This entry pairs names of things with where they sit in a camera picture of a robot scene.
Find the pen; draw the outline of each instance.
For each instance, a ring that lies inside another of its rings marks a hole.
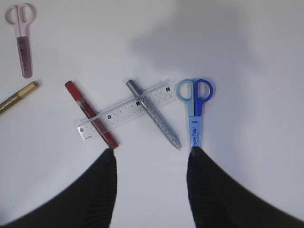
[[[16,103],[21,101],[24,97],[29,95],[31,92],[33,92],[35,89],[37,89],[39,86],[38,82],[31,82],[24,88],[20,89],[18,92],[14,93],[12,96],[10,96],[8,99],[6,99],[4,102],[0,104],[0,114],[4,113],[6,110],[14,106]]]
[[[134,94],[135,97],[140,96],[143,94],[140,87],[133,81],[129,80],[126,85],[129,87],[131,92]],[[168,121],[165,117],[160,113],[160,111],[155,107],[153,102],[147,98],[143,97],[139,99],[142,107],[146,110],[148,115],[154,121],[156,126],[160,129],[160,131],[164,134],[164,136],[169,140],[169,142],[178,150],[181,149],[181,141],[179,136],[176,132],[172,129]]]
[[[97,115],[94,108],[89,104],[89,102],[73,82],[68,81],[65,86],[88,119],[93,118]],[[111,149],[115,149],[119,146],[114,136],[108,131],[107,127],[102,123],[100,119],[93,120],[91,124]]]

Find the silver glitter pen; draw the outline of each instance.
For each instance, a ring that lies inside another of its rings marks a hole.
[[[134,94],[135,97],[140,96],[143,94],[140,87],[133,81],[129,80],[126,85],[129,87],[131,92]],[[141,97],[138,100],[142,107],[146,110],[148,115],[154,121],[156,126],[160,129],[163,135],[169,140],[169,142],[178,150],[181,149],[181,141],[179,136],[170,126],[168,121],[165,117],[160,113],[160,111],[155,107],[153,102],[148,97]]]

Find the blue scissors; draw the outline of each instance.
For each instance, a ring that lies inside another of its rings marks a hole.
[[[189,99],[182,97],[180,94],[181,87],[186,83],[191,85],[191,97]],[[209,87],[210,93],[206,98],[200,97],[199,83],[205,83]],[[176,94],[179,100],[188,106],[191,148],[193,146],[201,147],[202,109],[205,102],[210,100],[213,95],[212,84],[205,79],[185,79],[178,84]]]

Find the gold marker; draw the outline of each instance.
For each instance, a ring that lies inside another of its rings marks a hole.
[[[6,110],[11,108],[14,104],[16,104],[18,101],[22,100],[24,97],[29,95],[31,92],[33,92],[35,89],[37,89],[39,86],[38,82],[34,81],[25,86],[24,88],[20,89],[18,92],[16,92],[13,96],[6,99],[4,102],[0,104],[0,115],[4,113]]]

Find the ruler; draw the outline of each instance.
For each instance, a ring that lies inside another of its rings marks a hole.
[[[141,106],[140,99],[151,100],[156,107],[163,106],[175,100],[175,91],[170,81],[166,80],[153,87],[144,90],[143,94],[138,97],[130,97],[124,101],[110,106],[100,111],[97,116],[91,119],[85,119],[77,125],[77,130],[83,141],[99,136],[99,133],[92,125],[92,121],[100,119],[110,131],[122,124],[125,124],[139,116],[146,114]]]

